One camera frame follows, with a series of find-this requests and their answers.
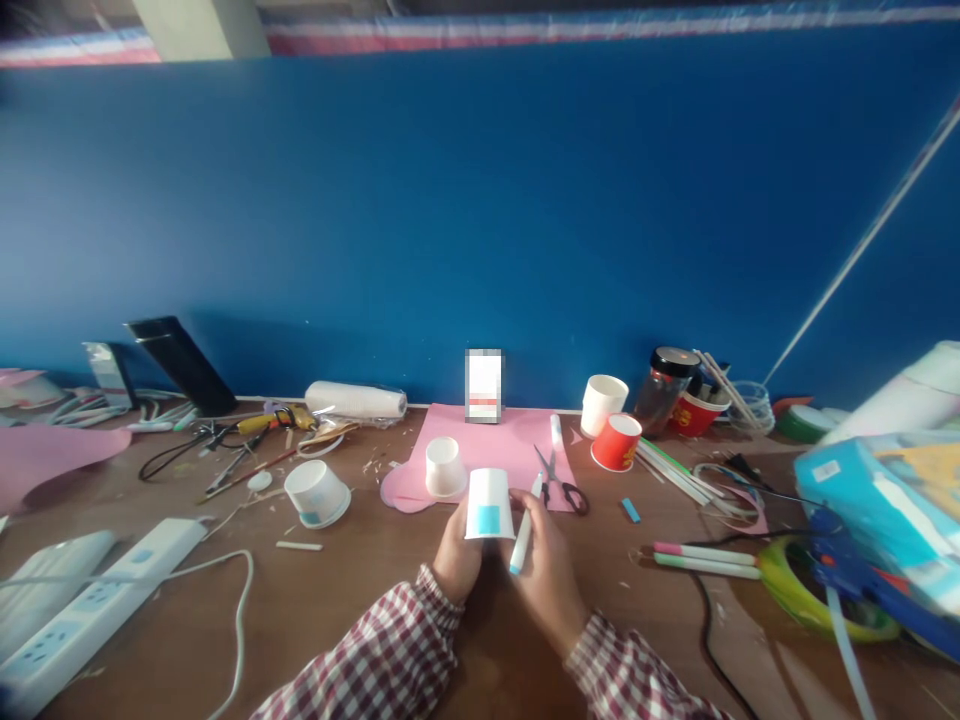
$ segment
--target paper towel roll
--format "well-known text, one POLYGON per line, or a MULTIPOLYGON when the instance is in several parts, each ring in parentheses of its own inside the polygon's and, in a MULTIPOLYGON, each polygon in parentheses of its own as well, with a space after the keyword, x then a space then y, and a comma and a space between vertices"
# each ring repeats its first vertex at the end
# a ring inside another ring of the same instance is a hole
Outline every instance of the paper towel roll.
POLYGON ((310 412, 333 405, 331 415, 358 419, 399 418, 407 410, 407 396, 404 393, 322 380, 307 388, 306 400, 310 412))

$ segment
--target pink paper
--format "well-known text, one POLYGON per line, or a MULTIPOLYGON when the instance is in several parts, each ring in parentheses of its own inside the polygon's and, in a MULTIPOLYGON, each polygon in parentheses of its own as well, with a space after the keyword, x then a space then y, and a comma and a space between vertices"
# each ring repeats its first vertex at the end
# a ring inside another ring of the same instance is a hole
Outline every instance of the pink paper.
MULTIPOLYGON (((553 450, 550 437, 551 415, 553 415, 551 410, 506 408, 499 424, 483 425, 466 422, 463 406, 431 405, 410 461, 395 468, 387 476, 390 482, 382 494, 389 497, 390 502, 404 512, 416 512, 416 510, 405 510, 404 507, 417 507, 422 510, 427 507, 423 503, 458 502, 460 498, 435 501, 427 492, 425 485, 427 445, 434 438, 443 436, 452 437, 459 443, 460 457, 467 473, 484 467, 503 468, 507 471, 510 487, 529 492, 537 473, 543 469, 534 445, 540 448, 544 459, 547 462, 550 461, 550 453, 553 450)), ((567 453, 562 448, 557 450, 555 469, 558 479, 571 485, 577 484, 570 470, 570 463, 567 461, 567 453)), ((550 485, 548 509, 573 512, 573 508, 564 499, 563 491, 556 483, 550 485)))
POLYGON ((20 510, 38 485, 126 450, 129 430, 55 425, 0 428, 0 515, 20 510))

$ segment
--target power strip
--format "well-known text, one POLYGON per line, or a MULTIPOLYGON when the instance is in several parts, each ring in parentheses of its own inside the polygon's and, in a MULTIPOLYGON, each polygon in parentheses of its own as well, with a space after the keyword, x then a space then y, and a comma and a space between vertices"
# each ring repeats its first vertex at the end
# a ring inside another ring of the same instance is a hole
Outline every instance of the power strip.
POLYGON ((30 720, 83 669, 157 586, 196 547, 206 529, 195 520, 167 519, 117 560, 104 575, 146 582, 93 582, 0 665, 7 692, 0 710, 30 720))
POLYGON ((45 576, 73 576, 76 580, 0 590, 0 663, 73 600, 84 579, 93 575, 116 541, 112 532, 101 530, 51 545, 30 556, 11 580, 45 576))

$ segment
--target red paper cup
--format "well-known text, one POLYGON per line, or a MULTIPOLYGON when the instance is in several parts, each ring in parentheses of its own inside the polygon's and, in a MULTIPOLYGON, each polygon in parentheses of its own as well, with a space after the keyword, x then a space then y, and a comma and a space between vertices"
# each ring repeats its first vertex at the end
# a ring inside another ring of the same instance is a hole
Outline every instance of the red paper cup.
POLYGON ((709 403, 684 393, 673 409, 670 424, 684 437, 700 437, 717 419, 717 415, 730 407, 730 399, 723 390, 717 393, 717 399, 721 402, 709 403))
POLYGON ((594 462, 605 470, 626 472, 633 467, 641 432, 643 428, 636 418, 626 413, 611 415, 590 446, 594 462))

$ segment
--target red plaid shirt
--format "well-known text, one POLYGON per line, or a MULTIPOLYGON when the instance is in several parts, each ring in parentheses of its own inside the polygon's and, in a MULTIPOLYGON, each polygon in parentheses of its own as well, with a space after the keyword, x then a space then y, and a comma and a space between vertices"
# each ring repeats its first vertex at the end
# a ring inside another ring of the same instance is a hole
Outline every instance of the red plaid shirt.
MULTIPOLYGON (((425 718, 457 665, 453 636, 462 615, 423 565, 416 584, 400 583, 377 600, 252 720, 425 718)), ((564 668, 595 718, 731 720, 690 695, 639 633, 619 633, 597 614, 564 668)))

